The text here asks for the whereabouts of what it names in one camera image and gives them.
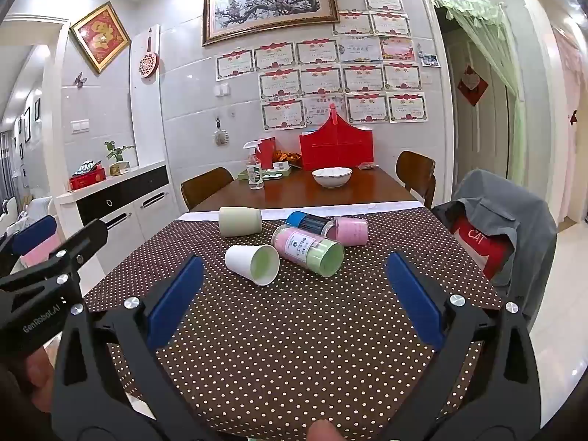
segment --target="white sofa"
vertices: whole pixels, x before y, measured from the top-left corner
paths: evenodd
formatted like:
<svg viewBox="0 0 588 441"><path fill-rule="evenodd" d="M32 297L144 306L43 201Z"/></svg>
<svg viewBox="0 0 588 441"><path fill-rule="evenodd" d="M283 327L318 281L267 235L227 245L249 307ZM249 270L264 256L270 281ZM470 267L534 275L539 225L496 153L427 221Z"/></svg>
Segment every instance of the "white sofa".
<svg viewBox="0 0 588 441"><path fill-rule="evenodd" d="M6 232L8 226L11 226L17 221L18 208L16 198L13 197L8 201L7 209L8 214L2 214L2 216L0 216L0 235Z"/></svg>

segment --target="red box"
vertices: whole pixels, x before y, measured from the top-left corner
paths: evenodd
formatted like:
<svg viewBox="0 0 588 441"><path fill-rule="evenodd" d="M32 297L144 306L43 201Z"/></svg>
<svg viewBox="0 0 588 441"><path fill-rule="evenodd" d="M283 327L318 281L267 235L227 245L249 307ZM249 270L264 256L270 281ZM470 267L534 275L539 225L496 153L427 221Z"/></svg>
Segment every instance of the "red box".
<svg viewBox="0 0 588 441"><path fill-rule="evenodd" d="M268 137L260 139L261 144L255 151L255 155L261 161L262 169L273 169L273 153L276 151L276 138Z"/></svg>
<svg viewBox="0 0 588 441"><path fill-rule="evenodd" d="M305 171L324 168L355 168L373 162L372 131L354 128L330 104L327 122L312 134L300 136Z"/></svg>
<svg viewBox="0 0 588 441"><path fill-rule="evenodd" d="M102 165L96 166L91 172L87 174L82 174L81 176L75 176L74 178L69 178L69 186L71 190L78 190L83 187L91 186L97 182L101 182L106 180L107 174Z"/></svg>

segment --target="black drawer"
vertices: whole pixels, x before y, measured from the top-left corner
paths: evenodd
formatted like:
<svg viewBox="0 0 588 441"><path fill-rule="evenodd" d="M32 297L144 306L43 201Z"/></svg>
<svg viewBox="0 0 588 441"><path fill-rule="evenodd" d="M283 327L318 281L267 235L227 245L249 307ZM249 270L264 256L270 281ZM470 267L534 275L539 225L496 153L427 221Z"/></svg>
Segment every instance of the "black drawer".
<svg viewBox="0 0 588 441"><path fill-rule="evenodd" d="M94 219L102 219L168 183L168 172L163 166L84 197L78 200L82 223L86 225Z"/></svg>

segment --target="dining table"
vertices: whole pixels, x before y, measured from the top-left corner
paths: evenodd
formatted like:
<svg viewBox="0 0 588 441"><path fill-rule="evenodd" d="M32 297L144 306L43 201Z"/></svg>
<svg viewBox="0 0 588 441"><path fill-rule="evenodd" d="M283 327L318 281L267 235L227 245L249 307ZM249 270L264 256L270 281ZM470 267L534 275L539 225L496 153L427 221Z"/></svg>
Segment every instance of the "dining table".
<svg viewBox="0 0 588 441"><path fill-rule="evenodd" d="M218 210L262 209L260 233L223 238ZM346 247L341 268L322 278L281 260L260 287L224 264L232 245L270 244L296 208L318 216L367 220L369 241ZM302 441L318 419L348 440L374 437L419 382L434 357L402 308L385 273L401 251L446 293L481 308L502 305L473 259L430 210L382 169L354 169L339 188L293 171L251 190L236 180L135 250L85 297L92 311L143 297L192 254L204 260L202 288L169 344L156 356L211 428L237 436ZM442 413L457 409L475 367L472 343ZM111 355L125 390L141 397L118 346Z"/></svg>

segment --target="cabinet handle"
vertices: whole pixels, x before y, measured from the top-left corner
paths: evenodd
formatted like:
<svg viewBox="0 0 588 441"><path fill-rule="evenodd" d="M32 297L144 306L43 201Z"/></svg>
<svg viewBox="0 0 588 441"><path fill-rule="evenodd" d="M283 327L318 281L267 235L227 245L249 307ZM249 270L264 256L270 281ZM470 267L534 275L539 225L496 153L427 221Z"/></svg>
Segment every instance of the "cabinet handle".
<svg viewBox="0 0 588 441"><path fill-rule="evenodd" d="M130 218L131 215L133 215L133 213L129 212L128 214L124 213L119 215L118 217L115 217L109 223L107 223L107 229L110 230L111 228L123 223L126 219Z"/></svg>
<svg viewBox="0 0 588 441"><path fill-rule="evenodd" d="M169 192L160 192L156 196L147 199L145 202L143 202L141 209L146 209L147 207L152 206L156 202L162 200L168 194L169 194Z"/></svg>

